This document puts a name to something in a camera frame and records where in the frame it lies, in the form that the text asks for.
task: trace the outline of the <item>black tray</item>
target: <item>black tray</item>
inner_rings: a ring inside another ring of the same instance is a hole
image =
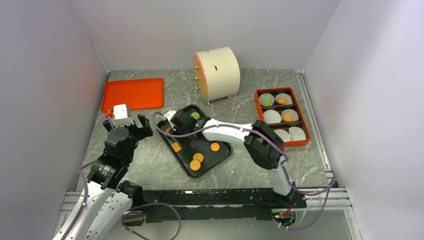
[[[184,112],[193,113],[198,112],[200,116],[205,117],[205,113],[197,106],[197,105],[188,105],[182,109]],[[157,123],[157,126],[165,131],[167,128],[169,128],[171,125],[167,120],[162,120]],[[179,153],[175,153],[174,150],[171,148],[171,144],[173,144],[175,141],[163,135],[162,133],[158,132],[159,135],[162,137],[165,144],[168,146],[171,153],[174,155],[176,160],[181,165],[182,169],[184,169],[184,172],[192,179],[199,178],[203,174],[205,174],[207,171],[211,170],[213,167],[215,167],[217,164],[222,162],[224,159],[228,158],[233,149],[231,148],[231,145],[228,142],[223,141],[207,141],[207,140],[199,140],[199,141],[193,141],[192,144],[194,147],[190,146],[180,146],[182,147],[182,150]],[[211,150],[211,144],[212,143],[218,143],[220,148],[218,152],[214,152]],[[201,163],[201,167],[198,171],[193,171],[190,168],[190,162],[193,160],[193,155],[195,153],[201,153],[204,156],[204,160]]]

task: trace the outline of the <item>white drum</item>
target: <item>white drum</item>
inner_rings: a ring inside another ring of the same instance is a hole
[[[193,55],[193,71],[206,101],[231,98],[239,91],[239,63],[227,46],[196,52]]]

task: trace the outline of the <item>marble floor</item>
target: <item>marble floor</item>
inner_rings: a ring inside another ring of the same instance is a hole
[[[302,86],[294,70],[281,69],[242,69],[240,71],[240,89],[232,99],[216,100],[207,106],[199,90],[195,90],[195,76],[192,70],[113,70],[109,81],[163,78],[164,104],[161,109],[131,111],[132,118],[145,114],[152,123],[154,112],[166,113],[187,105],[198,105],[205,114],[219,121],[250,124],[258,119],[254,94],[257,89],[292,87],[311,134],[310,142],[305,146],[285,149],[290,157],[287,168],[290,177],[299,187],[328,186],[321,147],[316,140],[315,128],[310,121],[307,102]],[[102,123],[104,113],[98,110],[93,132],[84,162],[97,159],[103,152],[107,131]],[[271,187],[267,172],[258,167],[250,158],[246,149],[233,145],[230,157],[218,164],[200,178],[189,178],[178,164],[161,137],[153,130],[153,136],[141,141],[135,150],[133,162],[124,180],[129,180],[145,190],[200,190],[200,189],[237,189]],[[78,182],[77,191],[82,189]]]

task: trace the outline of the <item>green ball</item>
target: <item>green ball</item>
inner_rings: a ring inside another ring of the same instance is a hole
[[[271,105],[271,99],[264,98],[264,99],[262,99],[262,103],[263,103],[263,105],[266,105],[266,106]]]
[[[193,113],[191,114],[191,116],[192,116],[194,119],[196,119],[196,120],[198,120],[198,119],[200,118],[200,114],[199,114],[198,112],[193,112]]]

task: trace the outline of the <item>orange divider box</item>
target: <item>orange divider box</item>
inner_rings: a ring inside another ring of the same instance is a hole
[[[292,104],[280,104],[277,101],[275,101],[271,105],[263,106],[263,105],[261,105],[261,102],[260,102],[260,99],[259,99],[260,95],[262,95],[262,94],[271,94],[274,98],[278,94],[287,94],[291,97]],[[258,89],[258,90],[256,90],[256,93],[254,95],[254,102],[256,104],[256,109],[257,109],[257,114],[259,115],[259,119],[261,119],[264,122],[265,122],[264,112],[267,111],[267,110],[275,110],[279,114],[281,114],[282,111],[287,110],[287,109],[292,109],[292,110],[297,112],[297,114],[299,116],[299,120],[297,120],[297,121],[285,122],[285,121],[282,120],[280,123],[268,124],[268,126],[270,126],[272,128],[272,130],[283,129],[283,130],[289,132],[290,127],[298,127],[298,128],[301,128],[304,131],[305,136],[306,136],[305,140],[296,140],[296,141],[284,142],[285,148],[304,146],[304,145],[309,143],[309,141],[311,140],[311,134],[309,133],[308,126],[305,122],[305,118],[302,114],[301,108],[299,107],[299,103],[296,99],[295,93],[293,92],[293,89],[291,87]]]

